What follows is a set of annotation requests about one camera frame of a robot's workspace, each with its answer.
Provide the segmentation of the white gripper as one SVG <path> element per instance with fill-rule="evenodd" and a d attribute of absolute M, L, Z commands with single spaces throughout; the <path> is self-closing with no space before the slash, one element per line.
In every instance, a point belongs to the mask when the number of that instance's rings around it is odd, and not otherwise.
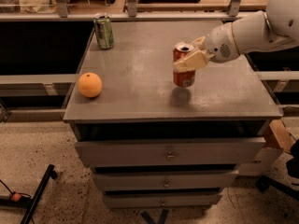
<path fill-rule="evenodd" d="M 231 23 L 225 23 L 212 29 L 206 37 L 201 36 L 193 40 L 193 44 L 199 49 L 174 62 L 174 70 L 177 73 L 206 67 L 209 58 L 204 49 L 211 55 L 210 60 L 213 63 L 230 62 L 240 56 Z"/>

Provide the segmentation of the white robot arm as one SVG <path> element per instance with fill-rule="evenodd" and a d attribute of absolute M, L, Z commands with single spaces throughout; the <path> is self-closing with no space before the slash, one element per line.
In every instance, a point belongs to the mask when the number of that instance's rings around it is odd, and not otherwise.
<path fill-rule="evenodd" d="M 194 44 L 193 51 L 173 63 L 176 72 L 200 69 L 209 61 L 230 62 L 254 51 L 295 48 L 299 44 L 299 0 L 269 0 L 265 11 L 216 27 Z"/>

